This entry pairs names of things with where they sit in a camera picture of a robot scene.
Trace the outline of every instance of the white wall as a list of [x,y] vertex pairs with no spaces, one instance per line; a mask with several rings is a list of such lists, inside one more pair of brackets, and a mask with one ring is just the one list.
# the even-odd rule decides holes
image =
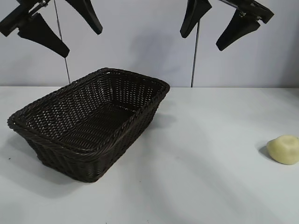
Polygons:
[[72,80],[102,67],[132,70],[172,86],[190,87],[195,31],[180,36],[187,0],[92,1],[102,23],[97,36],[66,1],[57,1]]
[[[18,6],[15,0],[2,0],[0,21]],[[41,14],[58,34],[54,2]],[[0,34],[0,85],[68,84],[64,59],[42,45],[20,38],[15,30],[10,36]]]
[[218,0],[200,26],[194,86],[299,86],[299,0],[258,0],[275,16],[223,52],[216,41],[234,9]]

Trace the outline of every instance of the white tabletop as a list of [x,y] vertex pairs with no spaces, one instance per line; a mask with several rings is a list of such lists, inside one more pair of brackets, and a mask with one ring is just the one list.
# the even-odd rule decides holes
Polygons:
[[0,224],[298,224],[299,164],[265,154],[299,136],[299,90],[172,88],[96,183],[43,166],[6,121],[57,87],[0,87]]

